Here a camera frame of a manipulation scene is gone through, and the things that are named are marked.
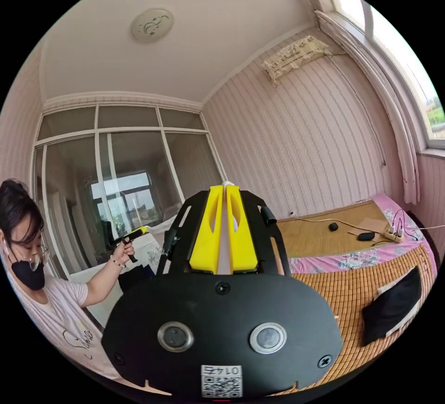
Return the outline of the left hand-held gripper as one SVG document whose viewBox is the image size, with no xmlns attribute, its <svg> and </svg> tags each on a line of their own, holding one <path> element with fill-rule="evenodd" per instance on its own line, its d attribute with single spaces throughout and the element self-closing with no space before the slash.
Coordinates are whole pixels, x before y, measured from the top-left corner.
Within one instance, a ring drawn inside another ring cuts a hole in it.
<svg viewBox="0 0 445 404">
<path fill-rule="evenodd" d="M 135 230 L 129 232 L 128 234 L 122 236 L 122 237 L 119 239 L 119 243 L 120 243 L 120 241 L 123 240 L 124 238 L 129 238 L 129 239 L 133 242 L 135 238 L 139 238 L 139 237 L 145 235 L 145 234 L 148 233 L 148 232 L 149 232 L 149 227 L 147 227 L 147 226 L 141 226 L 141 227 L 139 227 L 139 228 L 137 228 L 137 229 L 135 229 Z M 131 261 L 131 262 L 137 262 L 137 259 L 136 259 L 135 254 L 134 254 L 134 257 L 135 257 L 135 260 L 133 259 L 133 261 Z"/>
</svg>

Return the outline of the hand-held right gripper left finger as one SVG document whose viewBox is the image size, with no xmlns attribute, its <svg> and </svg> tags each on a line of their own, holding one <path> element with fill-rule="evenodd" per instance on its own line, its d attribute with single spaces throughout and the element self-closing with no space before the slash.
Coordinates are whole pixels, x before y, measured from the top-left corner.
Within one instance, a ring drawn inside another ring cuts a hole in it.
<svg viewBox="0 0 445 404">
<path fill-rule="evenodd" d="M 193 271 L 217 271 L 222 229 L 224 188 L 211 186 L 194 244 L 190 267 Z"/>
</svg>

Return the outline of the person's left hand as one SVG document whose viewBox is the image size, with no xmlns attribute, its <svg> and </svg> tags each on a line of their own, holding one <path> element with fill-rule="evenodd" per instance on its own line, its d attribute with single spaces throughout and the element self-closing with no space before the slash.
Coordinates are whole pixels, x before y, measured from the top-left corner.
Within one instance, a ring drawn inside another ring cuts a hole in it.
<svg viewBox="0 0 445 404">
<path fill-rule="evenodd" d="M 110 260 L 118 267 L 125 268 L 128 261 L 133 261 L 133 259 L 135 260 L 134 254 L 135 252 L 132 241 L 128 237 L 125 237 L 117 245 L 116 249 L 111 255 Z"/>
</svg>

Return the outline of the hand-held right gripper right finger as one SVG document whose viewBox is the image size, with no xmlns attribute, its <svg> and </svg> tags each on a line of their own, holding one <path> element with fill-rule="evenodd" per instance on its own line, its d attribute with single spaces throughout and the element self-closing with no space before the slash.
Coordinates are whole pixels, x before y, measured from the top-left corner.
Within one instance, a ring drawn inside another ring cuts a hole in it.
<svg viewBox="0 0 445 404">
<path fill-rule="evenodd" d="M 238 186 L 226 186 L 226 207 L 231 272 L 255 272 L 258 259 Z"/>
</svg>

